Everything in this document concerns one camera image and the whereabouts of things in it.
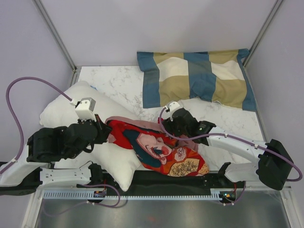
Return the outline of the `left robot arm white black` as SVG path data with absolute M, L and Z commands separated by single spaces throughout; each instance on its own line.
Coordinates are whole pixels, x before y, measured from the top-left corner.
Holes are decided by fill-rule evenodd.
M 78 169 L 52 169 L 51 164 L 91 153 L 95 145 L 107 142 L 111 131 L 98 115 L 68 127 L 41 128 L 28 139 L 19 157 L 0 164 L 0 194 L 24 196 L 50 187 L 100 187 L 104 176 L 98 164 Z

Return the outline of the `red patterned pillowcase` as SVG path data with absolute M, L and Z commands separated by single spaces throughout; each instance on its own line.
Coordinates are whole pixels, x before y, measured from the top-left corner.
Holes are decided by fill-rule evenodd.
M 174 139 L 162 131 L 158 123 L 111 116 L 106 124 L 112 131 L 110 143 L 132 150 L 143 167 L 172 177 L 203 176 L 209 167 L 198 153 L 198 145 Z

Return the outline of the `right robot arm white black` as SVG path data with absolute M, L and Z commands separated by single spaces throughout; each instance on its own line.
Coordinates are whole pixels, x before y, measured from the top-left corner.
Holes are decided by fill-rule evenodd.
M 177 140 L 192 141 L 209 147 L 220 148 L 243 157 L 247 163 L 224 163 L 217 175 L 221 187 L 239 181 L 261 181 L 273 190 L 282 190 L 295 164 L 283 144 L 250 140 L 223 130 L 214 123 L 197 121 L 182 107 L 164 107 L 169 118 L 160 120 L 164 132 Z

